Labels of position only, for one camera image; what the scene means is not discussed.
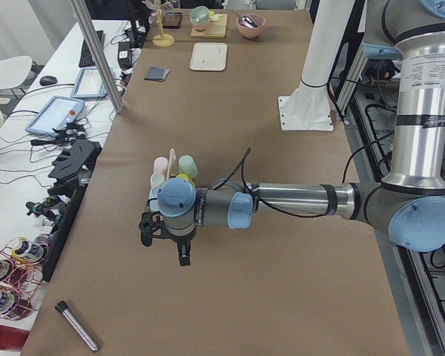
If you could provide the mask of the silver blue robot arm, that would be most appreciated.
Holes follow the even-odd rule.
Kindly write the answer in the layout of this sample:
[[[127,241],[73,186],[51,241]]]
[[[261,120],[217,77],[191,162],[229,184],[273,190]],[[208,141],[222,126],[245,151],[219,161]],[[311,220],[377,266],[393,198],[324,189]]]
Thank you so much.
[[[403,60],[389,174],[379,183],[337,187],[227,178],[195,188],[171,178],[142,213],[143,245],[172,240],[188,265],[198,227],[247,228],[260,205],[305,219],[357,220],[413,251],[445,245],[445,1],[368,1],[366,7],[365,54]]]

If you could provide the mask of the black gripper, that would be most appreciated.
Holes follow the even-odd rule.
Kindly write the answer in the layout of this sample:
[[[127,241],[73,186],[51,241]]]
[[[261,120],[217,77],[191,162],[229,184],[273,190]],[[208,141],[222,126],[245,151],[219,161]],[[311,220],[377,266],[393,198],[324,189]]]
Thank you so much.
[[[150,203],[146,202],[144,211],[139,222],[141,231],[140,239],[144,246],[150,247],[153,238],[161,240],[172,240],[177,244],[178,258],[180,266],[190,266],[191,264],[191,244],[190,241],[196,236],[196,228],[191,227],[190,231],[182,236],[171,233],[163,221],[159,211],[151,211]]]

